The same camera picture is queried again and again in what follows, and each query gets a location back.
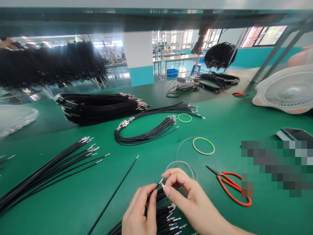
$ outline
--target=hand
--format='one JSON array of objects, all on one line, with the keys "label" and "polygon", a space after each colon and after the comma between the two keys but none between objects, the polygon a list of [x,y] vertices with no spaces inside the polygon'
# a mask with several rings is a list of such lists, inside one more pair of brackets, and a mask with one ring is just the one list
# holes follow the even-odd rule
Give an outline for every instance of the hand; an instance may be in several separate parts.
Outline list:
[{"label": "hand", "polygon": [[[154,190],[156,186],[156,184],[149,184],[136,191],[122,220],[122,235],[157,234],[157,190]],[[146,217],[145,205],[151,192]]]},{"label": "hand", "polygon": [[[184,213],[191,226],[201,235],[233,234],[233,226],[225,220],[199,183],[182,169],[172,168],[162,174],[167,178],[164,193]],[[174,188],[181,188],[187,198]]]}]

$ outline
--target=blue plastic bin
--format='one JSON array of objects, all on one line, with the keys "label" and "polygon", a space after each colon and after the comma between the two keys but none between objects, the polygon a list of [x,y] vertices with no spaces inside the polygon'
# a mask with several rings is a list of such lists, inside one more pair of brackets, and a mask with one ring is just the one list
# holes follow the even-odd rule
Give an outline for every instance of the blue plastic bin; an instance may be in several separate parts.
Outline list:
[{"label": "blue plastic bin", "polygon": [[178,70],[177,69],[168,69],[167,70],[167,75],[169,77],[177,77],[178,76]]}]

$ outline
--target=plastic bag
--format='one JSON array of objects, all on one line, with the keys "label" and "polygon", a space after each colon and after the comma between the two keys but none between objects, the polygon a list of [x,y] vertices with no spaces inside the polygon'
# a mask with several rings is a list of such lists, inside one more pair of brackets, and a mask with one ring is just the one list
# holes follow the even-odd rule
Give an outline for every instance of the plastic bag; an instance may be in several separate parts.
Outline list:
[{"label": "plastic bag", "polygon": [[36,120],[38,110],[21,105],[0,105],[0,140]]}]

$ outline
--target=scissors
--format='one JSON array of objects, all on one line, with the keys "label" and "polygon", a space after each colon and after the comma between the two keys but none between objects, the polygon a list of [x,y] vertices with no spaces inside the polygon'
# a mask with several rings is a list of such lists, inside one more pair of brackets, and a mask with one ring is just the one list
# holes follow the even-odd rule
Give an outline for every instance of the scissors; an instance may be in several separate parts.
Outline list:
[{"label": "scissors", "polygon": [[233,195],[231,195],[231,193],[227,190],[227,188],[225,187],[224,183],[232,186],[234,189],[238,190],[239,192],[241,192],[241,187],[239,185],[237,185],[234,181],[232,181],[230,178],[228,178],[226,175],[234,175],[234,176],[237,176],[238,178],[241,179],[241,176],[236,174],[236,173],[233,173],[233,172],[228,172],[228,171],[225,171],[225,172],[222,172],[222,173],[219,173],[215,170],[213,170],[211,167],[205,165],[207,168],[209,168],[211,171],[213,171],[215,174],[217,174],[217,178],[219,180],[219,182],[221,183],[222,187],[224,188],[225,192],[228,194],[228,196],[230,196],[231,199],[233,199],[235,202],[237,202],[239,205],[242,205],[242,206],[245,206],[245,207],[250,207],[252,205],[252,200],[251,198],[247,197],[248,199],[248,202],[247,203],[243,203],[243,202],[240,202],[238,201],[236,198],[233,197]]},{"label": "scissors", "polygon": [[233,93],[232,95],[234,95],[234,96],[236,96],[236,97],[245,97],[245,96],[247,96],[246,94],[238,93],[238,92],[235,92],[235,93]]}]

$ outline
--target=electric fan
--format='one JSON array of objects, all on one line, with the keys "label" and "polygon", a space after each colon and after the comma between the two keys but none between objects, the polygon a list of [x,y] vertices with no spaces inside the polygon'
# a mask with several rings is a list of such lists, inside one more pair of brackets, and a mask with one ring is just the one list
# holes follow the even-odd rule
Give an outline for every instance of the electric fan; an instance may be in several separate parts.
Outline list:
[{"label": "electric fan", "polygon": [[252,102],[301,114],[313,108],[313,64],[280,70],[260,82]]}]

